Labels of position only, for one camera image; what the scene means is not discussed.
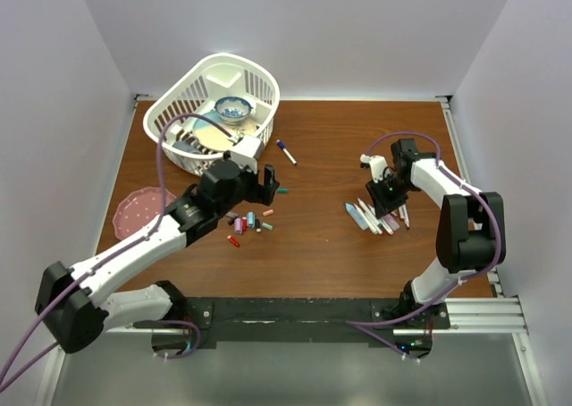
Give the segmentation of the red cap white marker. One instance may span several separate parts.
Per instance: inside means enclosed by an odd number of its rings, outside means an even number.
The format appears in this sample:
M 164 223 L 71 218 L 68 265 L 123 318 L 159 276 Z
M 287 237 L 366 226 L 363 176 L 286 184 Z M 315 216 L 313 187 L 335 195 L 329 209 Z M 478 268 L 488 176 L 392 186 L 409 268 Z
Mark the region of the red cap white marker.
M 409 216 L 408 216 L 408 210 L 407 207 L 405 205 L 402 205 L 399 208 L 399 214 L 400 214 L 400 218 L 403 221 L 404 225 L 406 226 L 407 229 L 410 228 L 410 221 L 409 221 Z

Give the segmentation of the purple highlighter marker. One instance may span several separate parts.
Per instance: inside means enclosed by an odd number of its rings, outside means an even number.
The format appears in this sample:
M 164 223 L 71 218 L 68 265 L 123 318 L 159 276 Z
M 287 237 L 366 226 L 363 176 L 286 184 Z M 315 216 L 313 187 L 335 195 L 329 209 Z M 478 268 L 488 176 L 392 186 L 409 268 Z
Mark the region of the purple highlighter marker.
M 393 231 L 397 231 L 400 228 L 398 221 L 393 217 L 392 214 L 387 214 L 383 218 Z

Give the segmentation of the light blue marker cap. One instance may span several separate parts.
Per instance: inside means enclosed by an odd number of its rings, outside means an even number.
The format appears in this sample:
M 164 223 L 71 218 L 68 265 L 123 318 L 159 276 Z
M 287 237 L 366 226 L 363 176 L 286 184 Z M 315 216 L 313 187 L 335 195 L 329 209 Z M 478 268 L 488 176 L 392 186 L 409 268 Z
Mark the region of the light blue marker cap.
M 247 213 L 247 227 L 254 228 L 256 226 L 256 216 L 253 212 Z

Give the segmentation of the light blue capped marker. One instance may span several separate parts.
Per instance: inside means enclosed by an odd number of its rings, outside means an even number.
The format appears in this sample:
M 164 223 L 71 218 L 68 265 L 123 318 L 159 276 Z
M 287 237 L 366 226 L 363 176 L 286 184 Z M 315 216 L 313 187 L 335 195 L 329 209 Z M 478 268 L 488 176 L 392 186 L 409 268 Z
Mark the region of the light blue capped marker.
M 357 226 L 362 231 L 369 229 L 367 222 L 358 213 L 357 209 L 352 204 L 350 204 L 349 202 L 345 202 L 344 206 L 345 206 L 345 209 L 346 209 L 346 212 L 348 213 L 348 215 L 352 218 L 352 220 L 357 224 Z

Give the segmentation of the purple highlighter cap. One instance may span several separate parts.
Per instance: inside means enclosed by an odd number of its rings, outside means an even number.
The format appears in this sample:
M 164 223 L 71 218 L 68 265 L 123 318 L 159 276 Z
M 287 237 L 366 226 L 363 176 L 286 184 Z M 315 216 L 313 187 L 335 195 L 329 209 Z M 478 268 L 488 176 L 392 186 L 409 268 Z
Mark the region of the purple highlighter cap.
M 234 232 L 236 234 L 243 233 L 243 220 L 241 218 L 236 218 L 233 222 Z

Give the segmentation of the teal capped white marker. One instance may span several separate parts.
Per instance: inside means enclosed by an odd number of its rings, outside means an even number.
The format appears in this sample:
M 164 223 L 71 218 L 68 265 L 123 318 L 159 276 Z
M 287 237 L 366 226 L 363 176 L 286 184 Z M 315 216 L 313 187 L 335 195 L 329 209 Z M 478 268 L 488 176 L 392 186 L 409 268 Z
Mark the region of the teal capped white marker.
M 376 226 L 379 233 L 383 234 L 384 229 L 381 227 L 379 220 L 375 217 L 374 212 L 371 210 L 371 208 L 365 202 L 361 202 L 361 204 L 362 204 L 362 208 L 363 208 L 364 212 L 370 218 L 371 222 Z

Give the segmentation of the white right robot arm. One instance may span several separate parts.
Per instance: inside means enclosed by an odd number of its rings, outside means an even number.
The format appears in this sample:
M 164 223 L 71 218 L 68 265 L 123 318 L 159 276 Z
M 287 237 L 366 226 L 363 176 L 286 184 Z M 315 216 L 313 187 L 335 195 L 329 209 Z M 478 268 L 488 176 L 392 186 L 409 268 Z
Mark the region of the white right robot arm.
M 360 157 L 361 167 L 372 176 L 366 190 L 375 216 L 381 218 L 403 207 L 411 191 L 424 192 L 440 209 L 434 261 L 406 283 L 391 317 L 381 323 L 417 328 L 430 317 L 430 308 L 452 291 L 504 261 L 504 203 L 499 193 L 479 190 L 454 174 L 442 160 L 439 147 L 420 150 L 418 133 L 392 136 L 390 162 L 370 150 Z

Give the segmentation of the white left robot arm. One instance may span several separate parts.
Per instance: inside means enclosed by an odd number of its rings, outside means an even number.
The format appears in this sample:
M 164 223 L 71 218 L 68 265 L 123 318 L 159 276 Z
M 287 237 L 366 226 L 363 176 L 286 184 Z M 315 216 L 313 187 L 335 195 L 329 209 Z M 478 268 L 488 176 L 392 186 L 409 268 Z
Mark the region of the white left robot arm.
M 270 205 L 279 186 L 272 165 L 258 173 L 223 160 L 150 223 L 112 248 L 71 267 L 61 262 L 49 266 L 36 300 L 38 316 L 67 353 L 85 349 L 118 326 L 145 321 L 178 326 L 187 312 L 187 300 L 171 282 L 130 292 L 121 292 L 120 287 L 215 230 L 239 203 Z

